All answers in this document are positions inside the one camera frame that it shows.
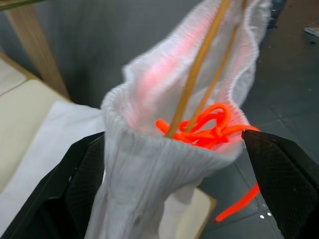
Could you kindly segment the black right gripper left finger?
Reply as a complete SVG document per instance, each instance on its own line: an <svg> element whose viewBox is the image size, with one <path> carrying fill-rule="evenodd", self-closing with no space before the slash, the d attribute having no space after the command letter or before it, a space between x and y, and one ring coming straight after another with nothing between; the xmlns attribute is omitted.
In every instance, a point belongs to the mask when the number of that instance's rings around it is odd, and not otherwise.
<svg viewBox="0 0 319 239"><path fill-rule="evenodd" d="M104 133L72 144L43 177L3 239L82 239L104 174Z"/></svg>

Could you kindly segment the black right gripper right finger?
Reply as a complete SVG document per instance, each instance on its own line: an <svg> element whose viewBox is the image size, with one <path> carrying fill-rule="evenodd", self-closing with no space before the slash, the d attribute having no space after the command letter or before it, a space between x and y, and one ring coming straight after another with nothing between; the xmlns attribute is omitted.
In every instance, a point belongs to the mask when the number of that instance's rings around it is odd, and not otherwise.
<svg viewBox="0 0 319 239"><path fill-rule="evenodd" d="M295 142L254 130L242 138L260 192L286 239L319 237L319 165Z"/></svg>

